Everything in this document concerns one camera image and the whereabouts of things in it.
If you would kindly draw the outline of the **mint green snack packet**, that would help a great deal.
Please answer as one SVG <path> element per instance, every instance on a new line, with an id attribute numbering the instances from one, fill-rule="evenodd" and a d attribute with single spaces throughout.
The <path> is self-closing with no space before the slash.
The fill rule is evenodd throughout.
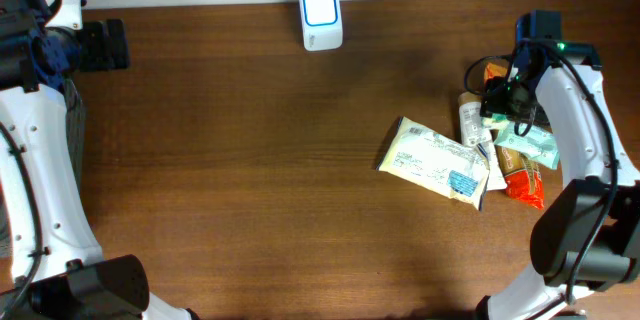
<path id="1" fill-rule="evenodd" d="M 560 155 L 553 134 L 535 125 L 522 135 L 525 130 L 525 125 L 516 126 L 514 122 L 509 122 L 504 129 L 498 131 L 494 144 L 515 150 L 533 162 L 556 170 Z"/>

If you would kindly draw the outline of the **white tube with tan cap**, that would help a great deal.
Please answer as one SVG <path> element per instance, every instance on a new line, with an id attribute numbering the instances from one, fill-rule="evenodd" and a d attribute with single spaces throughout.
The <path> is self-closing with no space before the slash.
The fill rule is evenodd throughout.
<path id="1" fill-rule="evenodd" d="M 489 191 L 505 190 L 507 184 L 499 166 L 492 134 L 483 126 L 480 117 L 481 100 L 480 96 L 470 92 L 464 92 L 458 97 L 461 140 L 465 146 L 480 145 L 484 150 L 489 163 L 487 189 Z"/>

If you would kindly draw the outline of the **orange long cracker package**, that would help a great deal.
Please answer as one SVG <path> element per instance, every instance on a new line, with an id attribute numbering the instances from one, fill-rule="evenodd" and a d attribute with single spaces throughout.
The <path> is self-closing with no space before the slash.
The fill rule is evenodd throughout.
<path id="1" fill-rule="evenodd" d="M 506 75 L 506 68 L 489 63 L 484 70 L 484 80 Z M 491 130 L 494 140 L 497 130 Z M 538 164 L 527 159 L 523 154 L 496 146 L 500 169 L 504 175 L 508 197 L 519 200 L 538 210 L 544 209 L 544 189 Z"/>

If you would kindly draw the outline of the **yellow white snack bag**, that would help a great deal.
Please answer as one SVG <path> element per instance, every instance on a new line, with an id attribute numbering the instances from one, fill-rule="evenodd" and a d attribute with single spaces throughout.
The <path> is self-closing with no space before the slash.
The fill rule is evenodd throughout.
<path id="1" fill-rule="evenodd" d="M 482 146 L 468 147 L 403 117 L 376 169 L 480 211 L 490 166 Z"/>

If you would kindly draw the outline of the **small teal white packet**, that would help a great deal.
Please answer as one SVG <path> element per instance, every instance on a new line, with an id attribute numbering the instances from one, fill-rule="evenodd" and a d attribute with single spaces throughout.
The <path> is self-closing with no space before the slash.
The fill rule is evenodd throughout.
<path id="1" fill-rule="evenodd" d="M 492 114 L 490 117 L 482 117 L 482 126 L 489 130 L 501 131 L 506 129 L 511 121 L 503 114 Z"/>

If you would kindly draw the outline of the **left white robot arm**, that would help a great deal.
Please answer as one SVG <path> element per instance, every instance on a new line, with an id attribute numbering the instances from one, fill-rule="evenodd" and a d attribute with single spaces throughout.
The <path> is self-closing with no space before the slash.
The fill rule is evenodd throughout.
<path id="1" fill-rule="evenodd" d="M 1 240 L 14 286 L 5 319 L 183 319 L 140 260 L 106 259 L 79 195 L 85 109 L 77 72 L 125 69 L 119 19 L 86 22 L 87 0 L 1 0 Z"/>

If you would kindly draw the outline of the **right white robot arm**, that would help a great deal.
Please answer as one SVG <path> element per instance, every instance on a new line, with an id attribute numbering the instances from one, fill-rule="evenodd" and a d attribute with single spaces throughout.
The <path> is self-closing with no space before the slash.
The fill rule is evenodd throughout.
<path id="1" fill-rule="evenodd" d="M 484 297 L 478 319 L 551 319 L 578 299 L 639 275 L 639 171 L 617 134 L 591 44 L 568 42 L 556 11 L 534 10 L 516 24 L 506 75 L 480 96 L 485 118 L 500 114 L 514 132 L 551 128 L 563 190 L 535 224 L 531 264 L 505 290 Z"/>

